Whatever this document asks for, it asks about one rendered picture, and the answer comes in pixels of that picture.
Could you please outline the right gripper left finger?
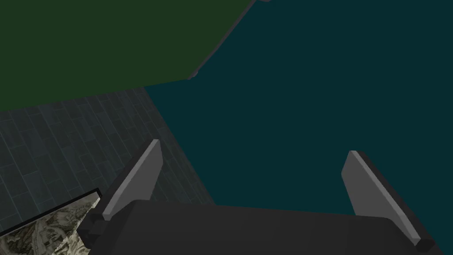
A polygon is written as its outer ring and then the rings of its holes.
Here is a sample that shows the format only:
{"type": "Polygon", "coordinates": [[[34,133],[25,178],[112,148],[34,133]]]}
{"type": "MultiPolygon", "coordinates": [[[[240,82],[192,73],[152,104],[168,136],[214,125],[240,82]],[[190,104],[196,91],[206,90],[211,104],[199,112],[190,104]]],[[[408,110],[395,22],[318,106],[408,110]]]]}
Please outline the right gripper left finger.
{"type": "Polygon", "coordinates": [[[146,141],[86,216],[89,225],[109,221],[130,202],[150,200],[163,165],[158,139],[146,141]]]}

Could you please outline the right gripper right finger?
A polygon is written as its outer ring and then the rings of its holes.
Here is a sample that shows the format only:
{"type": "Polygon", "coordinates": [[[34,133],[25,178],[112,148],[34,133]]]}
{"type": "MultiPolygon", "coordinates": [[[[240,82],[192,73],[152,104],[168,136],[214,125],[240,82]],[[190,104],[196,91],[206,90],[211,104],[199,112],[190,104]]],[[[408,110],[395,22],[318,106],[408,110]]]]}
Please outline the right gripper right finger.
{"type": "Polygon", "coordinates": [[[390,219],[415,248],[434,248],[427,229],[365,152],[349,151],[341,175],[356,215],[390,219]]]}

